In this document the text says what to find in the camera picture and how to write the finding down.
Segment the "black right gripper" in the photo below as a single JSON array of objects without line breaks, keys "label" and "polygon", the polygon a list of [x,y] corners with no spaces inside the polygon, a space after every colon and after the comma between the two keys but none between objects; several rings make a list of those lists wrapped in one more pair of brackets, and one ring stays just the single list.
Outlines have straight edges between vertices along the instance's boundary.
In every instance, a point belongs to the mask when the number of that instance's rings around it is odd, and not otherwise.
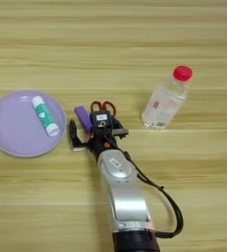
[{"label": "black right gripper", "polygon": [[105,151],[118,150],[115,138],[119,137],[122,139],[129,134],[129,130],[116,118],[113,119],[113,129],[93,130],[90,134],[89,141],[85,143],[78,137],[77,125],[73,119],[70,120],[68,130],[73,150],[89,149],[96,158]]}]

